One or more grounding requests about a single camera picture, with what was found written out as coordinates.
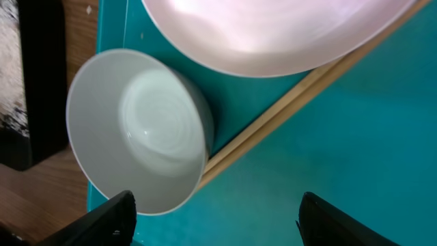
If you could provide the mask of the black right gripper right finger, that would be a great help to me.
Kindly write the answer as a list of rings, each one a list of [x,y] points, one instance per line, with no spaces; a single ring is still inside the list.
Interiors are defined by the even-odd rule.
[[[302,197],[296,225],[306,246],[397,246],[312,192]]]

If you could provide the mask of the white round plate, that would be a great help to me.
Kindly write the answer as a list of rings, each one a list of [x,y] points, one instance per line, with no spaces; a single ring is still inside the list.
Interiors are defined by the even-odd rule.
[[[189,59],[241,77],[281,77],[364,45],[413,0],[143,0],[162,35]]]

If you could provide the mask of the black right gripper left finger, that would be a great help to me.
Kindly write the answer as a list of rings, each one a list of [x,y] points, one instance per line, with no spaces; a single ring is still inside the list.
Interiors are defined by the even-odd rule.
[[[135,197],[122,191],[99,207],[50,235],[44,246],[130,246],[137,223]]]

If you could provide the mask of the white rice pile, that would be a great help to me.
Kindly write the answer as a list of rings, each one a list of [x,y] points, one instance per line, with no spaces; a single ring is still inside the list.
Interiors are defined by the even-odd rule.
[[[1,129],[29,136],[15,0],[1,0]]]

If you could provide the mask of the grey bowl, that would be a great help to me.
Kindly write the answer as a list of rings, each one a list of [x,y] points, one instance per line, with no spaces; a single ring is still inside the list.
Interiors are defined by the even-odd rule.
[[[214,141],[201,90],[131,49],[101,52],[81,66],[68,92],[66,126],[88,181],[106,198],[131,191],[137,212],[148,216],[187,203]]]

